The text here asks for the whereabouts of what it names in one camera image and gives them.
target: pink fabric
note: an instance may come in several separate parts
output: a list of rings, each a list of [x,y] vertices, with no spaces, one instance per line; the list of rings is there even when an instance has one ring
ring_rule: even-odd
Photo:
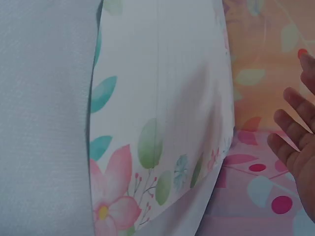
[[[233,140],[197,235],[314,235],[293,176],[267,145],[269,133],[246,132]]]

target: bedsheet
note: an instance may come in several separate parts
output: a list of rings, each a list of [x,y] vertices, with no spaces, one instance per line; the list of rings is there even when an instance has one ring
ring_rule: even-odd
[[[244,133],[250,138],[242,139]],[[237,133],[197,236],[314,235],[293,176],[268,148],[268,134]]]
[[[273,121],[276,109],[301,122],[282,98],[286,87],[314,99],[299,79],[297,52],[315,51],[315,2],[223,0],[223,6],[239,131],[196,235],[314,235],[294,179],[268,148],[267,136],[273,131],[288,140]]]

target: flower pattern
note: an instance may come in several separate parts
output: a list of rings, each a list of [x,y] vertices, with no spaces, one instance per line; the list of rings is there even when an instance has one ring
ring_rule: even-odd
[[[95,234],[117,236],[119,230],[132,227],[141,213],[135,199],[124,196],[132,174],[129,145],[113,153],[104,174],[92,159],[90,171]]]
[[[212,150],[212,153],[211,153],[211,158],[210,158],[210,161],[208,162],[208,171],[211,171],[212,168],[213,168],[213,165],[215,164],[216,160],[217,160],[217,157],[219,156],[219,152],[220,152],[220,149],[218,148],[217,149],[217,152],[215,153],[214,150]]]
[[[181,155],[176,162],[174,170],[174,188],[176,191],[181,190],[187,180],[187,163],[186,155]]]

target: printed leaf pattern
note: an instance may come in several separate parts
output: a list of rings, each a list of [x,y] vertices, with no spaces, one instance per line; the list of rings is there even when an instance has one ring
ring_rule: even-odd
[[[245,122],[245,124],[242,127],[242,130],[248,132],[256,132],[258,130],[260,122],[261,117],[253,117]]]
[[[203,154],[201,154],[201,156],[199,157],[199,160],[196,163],[195,169],[193,170],[191,182],[190,182],[190,188],[194,188],[197,183],[197,180],[201,171],[202,162],[203,162]]]
[[[90,159],[98,161],[105,151],[107,150],[110,142],[112,141],[111,136],[101,136],[90,142]]]
[[[273,182],[264,176],[257,176],[247,186],[247,194],[258,207],[266,207]]]
[[[283,27],[281,31],[281,49],[282,52],[292,51],[299,41],[299,30],[295,24],[289,24]]]
[[[258,145],[255,134],[253,132],[240,131],[238,132],[237,137],[238,137],[238,140],[244,144],[253,145],[253,146]]]
[[[176,162],[173,185],[177,192],[184,187],[187,180],[187,164],[188,159],[186,155],[181,155]]]
[[[104,0],[104,9],[112,16],[123,13],[123,0]]]
[[[156,201],[161,206],[166,201],[171,192],[171,178],[172,174],[170,171],[165,171],[158,178],[156,186]]]
[[[291,173],[289,173],[289,172],[285,174],[285,177],[287,177],[291,181],[295,181],[293,175]]]
[[[245,69],[238,73],[235,81],[240,85],[253,86],[258,84],[264,76],[265,70],[263,69]]]
[[[95,113],[105,106],[112,96],[116,81],[116,76],[108,77],[92,90],[91,113]]]
[[[138,142],[138,157],[145,169],[158,165],[163,150],[162,136],[158,130],[157,119],[153,118],[143,127]]]
[[[96,41],[94,66],[95,66],[95,65],[97,64],[97,62],[98,62],[98,58],[99,58],[101,46],[102,46],[102,29],[101,29],[101,26],[100,26],[100,27],[99,27],[99,30],[98,30],[97,41]]]
[[[127,230],[122,230],[118,232],[118,236],[133,236],[136,232],[134,226],[130,227]]]
[[[247,8],[252,16],[258,16],[264,6],[264,0],[247,0]]]

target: teal leaf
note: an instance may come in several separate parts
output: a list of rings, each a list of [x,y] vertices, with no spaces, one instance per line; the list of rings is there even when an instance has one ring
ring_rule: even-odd
[[[299,30],[297,26],[292,23],[288,24],[281,30],[281,49],[282,52],[288,53],[292,51],[299,42]]]
[[[149,120],[143,127],[138,141],[138,157],[145,169],[158,165],[163,150],[162,136],[158,130],[157,119]]]
[[[104,0],[104,9],[112,16],[123,13],[123,0]]]
[[[102,30],[101,30],[101,27],[99,27],[97,41],[96,41],[96,48],[95,48],[94,66],[96,65],[98,61],[101,46],[102,46]]]
[[[187,180],[187,163],[188,159],[186,155],[181,155],[176,162],[173,186],[177,192],[184,187]]]
[[[164,171],[158,178],[156,185],[156,201],[160,206],[166,203],[171,192],[171,178],[172,174],[170,171]]]
[[[257,176],[247,186],[247,194],[258,207],[266,207],[266,203],[273,187],[273,182],[264,176]]]
[[[131,226],[127,230],[118,231],[118,236],[132,236],[136,232],[134,226]]]
[[[195,169],[193,170],[191,181],[190,181],[190,188],[194,188],[197,183],[197,180],[201,171],[202,162],[203,162],[203,154],[201,154],[201,156],[199,157],[199,160],[196,163]]]
[[[90,142],[90,159],[98,161],[105,151],[107,150],[110,142],[112,141],[111,136],[100,136]]]
[[[258,16],[264,6],[264,0],[247,0],[247,8],[252,16]]]
[[[117,76],[108,77],[92,90],[91,113],[102,109],[111,97],[117,81]]]
[[[292,226],[294,236],[310,236],[315,232],[315,224],[310,220],[303,208],[297,212]]]
[[[289,172],[285,174],[285,177],[287,177],[291,181],[295,181],[293,175],[291,173],[289,173]]]

